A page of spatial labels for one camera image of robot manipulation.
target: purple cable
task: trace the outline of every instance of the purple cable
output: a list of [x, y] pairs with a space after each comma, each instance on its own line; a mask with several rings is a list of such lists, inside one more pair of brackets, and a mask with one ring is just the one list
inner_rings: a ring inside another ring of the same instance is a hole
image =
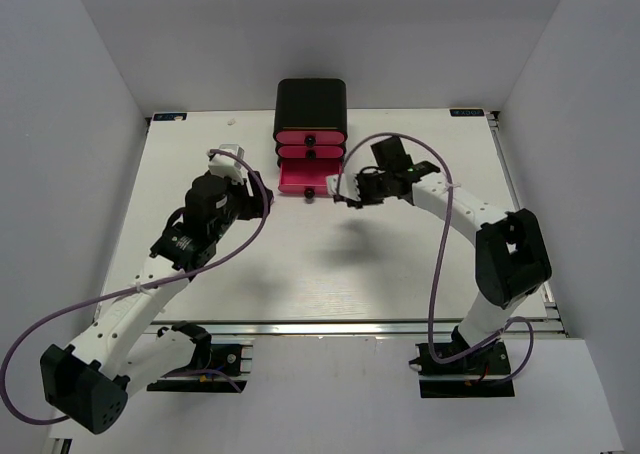
[[[247, 246], [249, 246], [249, 244], [251, 244], [256, 239], [256, 237], [258, 237], [258, 234], [260, 234], [260, 232], [262, 231], [262, 228], [264, 227], [265, 222], [267, 221], [267, 216], [269, 215], [270, 206], [269, 206], [269, 196], [267, 196], [267, 191], [265, 190], [264, 184], [262, 183], [262, 180], [260, 179], [260, 177], [255, 173], [253, 169], [251, 169], [251, 166], [249, 166], [245, 161], [235, 156], [234, 154], [231, 154], [226, 151], [221, 151], [218, 149], [211, 149], [209, 153], [213, 155], [220, 154], [222, 156], [230, 157], [234, 161], [238, 162], [242, 167], [244, 167], [249, 173], [249, 175], [256, 181], [256, 184], [258, 185], [258, 189], [260, 190], [260, 195], [262, 196], [262, 201], [263, 201], [262, 202], [263, 204], [262, 219], [260, 219], [260, 224], [258, 224], [258, 227], [254, 231], [254, 233], [251, 234], [249, 239], [247, 239], [242, 245], [240, 245], [240, 247], [230, 252], [226, 256], [218, 259], [217, 261], [214, 261], [211, 264], [207, 264], [206, 266], [201, 267], [199, 269], [185, 272], [183, 274], [178, 274], [177, 276], [165, 277], [153, 282], [147, 282], [146, 284], [142, 284], [140, 286], [141, 289], [155, 289], [156, 287], [164, 286], [165, 284], [186, 279], [188, 277], [193, 277], [195, 275], [202, 274], [203, 272], [209, 271], [214, 267], [218, 267], [219, 265], [224, 264], [230, 259], [233, 259], [235, 256], [237, 256], [242, 251], [244, 251], [247, 248]], [[126, 289], [121, 289], [120, 291], [112, 292], [111, 294], [105, 294], [104, 296], [94, 297], [93, 299], [88, 299], [86, 301], [73, 304], [69, 307], [65, 307], [64, 309], [60, 309], [59, 311], [56, 311], [52, 314], [49, 314], [48, 316], [43, 317], [42, 319], [34, 323], [32, 326], [28, 327], [27, 330], [24, 331], [22, 334], [20, 334], [20, 336], [18, 336], [18, 338], [14, 341], [11, 347], [9, 347], [9, 350], [7, 351], [2, 361], [2, 366], [0, 367], [0, 397], [2, 398], [2, 402], [4, 403], [6, 408], [9, 410], [9, 412], [14, 417], [21, 420], [22, 422], [26, 422], [27, 424], [32, 424], [34, 426], [49, 426], [51, 424], [57, 424], [59, 422], [66, 421], [68, 419], [68, 416], [62, 416], [55, 419], [34, 419], [33, 417], [29, 417], [23, 414], [16, 408], [16, 406], [13, 405], [13, 403], [11, 402], [11, 399], [9, 398], [9, 394], [7, 393], [7, 370], [9, 368], [9, 362], [11, 362], [11, 358], [15, 354], [18, 347], [20, 347], [20, 345], [24, 342], [24, 340], [27, 337], [29, 337], [29, 335], [31, 335], [33, 331], [42, 327], [49, 321], [52, 321], [53, 319], [57, 319], [58, 317], [68, 314], [70, 312], [77, 311], [78, 309], [83, 309], [93, 304], [98, 304], [99, 302], [107, 301], [109, 299], [114, 299], [116, 297], [130, 296], [131, 294], [135, 294], [136, 292], [138, 292], [136, 287], [129, 287]]]
[[196, 371], [183, 371], [183, 372], [171, 371], [162, 377], [191, 377], [191, 376], [201, 376], [203, 374], [212, 374], [214, 376], [220, 376], [224, 378], [229, 384], [231, 384], [231, 387], [233, 387], [236, 390], [236, 392], [240, 394], [242, 393], [242, 389], [240, 389], [240, 386], [238, 386], [238, 384], [236, 384], [235, 381], [231, 379], [231, 377], [229, 377], [224, 372], [220, 372], [217, 369], [198, 369]]
[[[365, 137], [362, 141], [360, 141], [358, 144], [356, 144], [355, 147], [353, 149], [351, 149], [351, 151], [349, 151], [349, 153], [347, 153], [347, 155], [344, 158], [344, 163], [342, 164], [342, 167], [340, 168], [340, 172], [339, 172], [339, 175], [338, 175], [338, 183], [336, 185], [336, 193], [338, 193], [338, 194], [340, 193], [340, 181], [342, 179], [342, 173], [344, 172], [344, 169], [346, 168], [347, 163], [351, 159], [351, 156], [353, 156], [353, 154], [358, 149], [360, 149], [364, 144], [366, 144], [367, 142], [371, 141], [372, 139], [377, 139], [379, 137], [390, 137], [390, 136], [396, 136], [396, 137], [399, 137], [401, 139], [406, 139], [407, 141], [413, 142], [414, 144], [417, 144], [420, 147], [423, 147], [424, 149], [429, 151], [433, 155], [433, 157], [435, 157], [438, 160], [438, 163], [440, 164], [440, 166], [442, 166], [442, 170], [444, 171], [444, 175], [445, 175], [445, 178], [447, 179], [447, 183], [449, 184], [449, 186], [453, 185], [453, 176], [451, 175], [451, 170], [449, 169], [449, 166], [444, 161], [442, 156], [440, 156], [440, 154], [438, 154], [436, 152], [436, 150], [433, 149], [431, 146], [428, 146], [427, 144], [422, 142], [420, 139], [416, 139], [415, 137], [408, 136], [406, 134], [398, 134], [398, 133], [395, 133], [395, 132], [381, 132], [381, 133], [378, 133], [378, 134], [372, 134], [371, 136]], [[509, 326], [511, 326], [511, 324], [513, 324], [514, 322], [523, 322], [523, 323], [525, 323], [527, 325], [527, 328], [529, 329], [529, 339], [530, 339], [529, 351], [527, 352], [527, 355], [525, 356], [524, 361], [518, 367], [518, 369], [516, 369], [512, 374], [510, 374], [509, 376], [505, 377], [504, 379], [500, 379], [500, 380], [496, 381], [496, 383], [506, 382], [508, 380], [513, 379], [513, 377], [515, 377], [517, 374], [519, 374], [522, 371], [522, 369], [524, 369], [524, 367], [527, 364], [527, 362], [529, 362], [529, 358], [531, 357], [531, 353], [533, 352], [533, 326], [531, 325], [531, 323], [528, 320], [526, 320], [523, 317], [513, 317], [513, 318], [509, 319], [507, 321], [507, 323], [505, 324], [504, 328], [494, 332], [493, 334], [491, 334], [486, 339], [484, 339], [484, 340], [480, 341], [479, 343], [469, 347], [468, 349], [465, 349], [462, 352], [459, 352], [458, 354], [455, 354], [455, 355], [450, 356], [450, 357], [441, 358], [441, 357], [438, 357], [438, 354], [436, 353], [436, 349], [435, 349], [435, 345], [434, 345], [434, 339], [433, 339], [433, 330], [434, 330], [433, 328], [434, 328], [435, 310], [436, 310], [436, 294], [438, 292], [438, 284], [440, 282], [440, 273], [442, 271], [442, 262], [444, 261], [444, 251], [445, 251], [445, 248], [447, 246], [447, 237], [449, 236], [449, 228], [451, 227], [451, 217], [452, 217], [452, 215], [453, 215], [453, 188], [449, 187], [448, 193], [447, 193], [447, 209], [446, 209], [445, 217], [444, 217], [444, 227], [442, 229], [442, 237], [440, 238], [440, 248], [438, 249], [438, 256], [436, 258], [436, 266], [435, 266], [435, 269], [434, 269], [434, 272], [433, 272], [433, 281], [431, 282], [431, 297], [429, 299], [429, 315], [427, 317], [427, 345], [429, 346], [429, 355], [433, 359], [433, 362], [435, 362], [436, 364], [449, 364], [449, 363], [458, 361], [458, 360], [462, 359], [463, 357], [474, 353], [478, 349], [486, 346], [490, 342], [493, 342], [494, 340], [499, 338], [500, 335], [504, 331], [506, 331], [509, 328]]]

